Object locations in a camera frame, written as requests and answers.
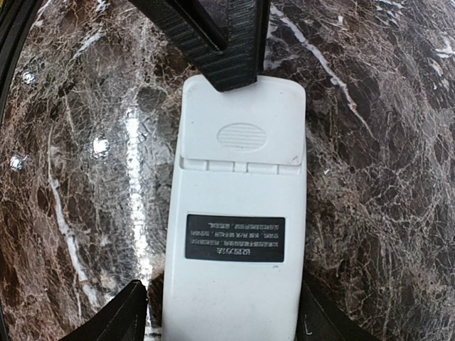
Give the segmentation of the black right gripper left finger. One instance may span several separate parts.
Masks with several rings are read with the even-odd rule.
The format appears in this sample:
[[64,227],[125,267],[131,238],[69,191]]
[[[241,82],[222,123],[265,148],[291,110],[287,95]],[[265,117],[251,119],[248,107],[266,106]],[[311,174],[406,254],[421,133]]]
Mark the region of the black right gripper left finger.
[[133,280],[95,316],[62,340],[143,341],[147,306],[145,286]]

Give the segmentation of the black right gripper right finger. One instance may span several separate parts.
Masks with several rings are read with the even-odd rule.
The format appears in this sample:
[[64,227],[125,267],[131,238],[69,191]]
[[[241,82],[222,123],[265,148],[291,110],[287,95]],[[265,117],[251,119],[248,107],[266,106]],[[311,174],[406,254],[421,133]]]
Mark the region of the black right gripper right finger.
[[347,340],[345,315],[321,292],[303,282],[296,340]]

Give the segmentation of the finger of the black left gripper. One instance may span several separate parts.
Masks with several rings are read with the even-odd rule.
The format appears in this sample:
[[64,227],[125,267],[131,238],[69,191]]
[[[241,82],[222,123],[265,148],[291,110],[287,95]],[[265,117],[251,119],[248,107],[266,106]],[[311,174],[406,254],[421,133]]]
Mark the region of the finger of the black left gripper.
[[264,69],[269,1],[227,1],[220,28],[200,1],[133,1],[219,92],[257,81]]

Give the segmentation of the white battery cover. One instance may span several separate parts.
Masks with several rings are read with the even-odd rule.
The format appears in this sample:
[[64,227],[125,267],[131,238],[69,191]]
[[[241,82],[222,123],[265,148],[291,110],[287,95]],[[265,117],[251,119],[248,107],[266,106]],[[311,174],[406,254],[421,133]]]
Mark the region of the white battery cover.
[[202,75],[183,85],[179,155],[185,159],[302,164],[306,92],[296,82],[260,76],[219,92]]

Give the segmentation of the white remote control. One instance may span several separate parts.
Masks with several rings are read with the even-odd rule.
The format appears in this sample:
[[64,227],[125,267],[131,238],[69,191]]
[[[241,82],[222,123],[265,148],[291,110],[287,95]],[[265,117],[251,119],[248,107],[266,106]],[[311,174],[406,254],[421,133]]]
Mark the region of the white remote control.
[[164,340],[293,340],[306,233],[297,166],[185,159],[173,168]]

